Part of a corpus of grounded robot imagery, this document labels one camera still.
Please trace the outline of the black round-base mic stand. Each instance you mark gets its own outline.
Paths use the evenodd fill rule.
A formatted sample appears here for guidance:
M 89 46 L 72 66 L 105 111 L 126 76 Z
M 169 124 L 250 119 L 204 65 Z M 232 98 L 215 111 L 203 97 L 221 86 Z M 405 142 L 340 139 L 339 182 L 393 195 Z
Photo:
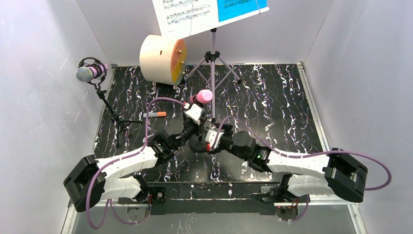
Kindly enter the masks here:
M 200 124 L 198 126 L 198 133 L 196 133 L 189 139 L 189 147 L 194 152 L 205 153 L 207 151 L 207 143 L 205 142 L 205 136 L 206 136 L 205 123 L 207 121 L 206 111 L 205 111 L 204 104 L 201 104 L 199 102 L 194 102 L 192 106 L 194 105 L 197 106 L 195 110 L 201 111 L 199 114 L 199 118 L 198 118 Z

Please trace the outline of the pink microphone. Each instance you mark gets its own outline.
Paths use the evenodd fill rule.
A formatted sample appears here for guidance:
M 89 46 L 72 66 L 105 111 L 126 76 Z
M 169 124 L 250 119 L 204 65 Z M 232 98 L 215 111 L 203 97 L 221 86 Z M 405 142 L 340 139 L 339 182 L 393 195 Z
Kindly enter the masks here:
M 203 89 L 197 94 L 190 97 L 190 103 L 207 104 L 213 99 L 213 93 L 210 90 Z

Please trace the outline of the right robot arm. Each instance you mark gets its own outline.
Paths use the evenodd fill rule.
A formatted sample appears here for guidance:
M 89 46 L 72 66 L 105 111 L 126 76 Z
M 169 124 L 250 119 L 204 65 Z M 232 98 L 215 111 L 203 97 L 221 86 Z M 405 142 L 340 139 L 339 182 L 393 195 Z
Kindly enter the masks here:
M 206 151 L 222 150 L 247 162 L 258 172 L 283 173 L 274 191 L 276 201 L 304 195 L 336 195 L 360 203 L 364 199 L 368 169 L 349 153 L 335 151 L 307 156 L 261 146 L 247 131 L 210 128 L 203 133 Z

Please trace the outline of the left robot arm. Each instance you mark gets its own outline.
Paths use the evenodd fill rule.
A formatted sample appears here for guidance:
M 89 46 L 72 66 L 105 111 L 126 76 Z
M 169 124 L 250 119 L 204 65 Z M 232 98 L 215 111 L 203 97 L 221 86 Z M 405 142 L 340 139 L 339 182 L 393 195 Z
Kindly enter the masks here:
M 102 200 L 137 200 L 147 194 L 144 181 L 132 174 L 167 163 L 192 136 L 202 132 L 204 123 L 205 118 L 199 123 L 190 118 L 172 120 L 146 147 L 108 158 L 83 157 L 63 181 L 75 210 L 84 212 Z

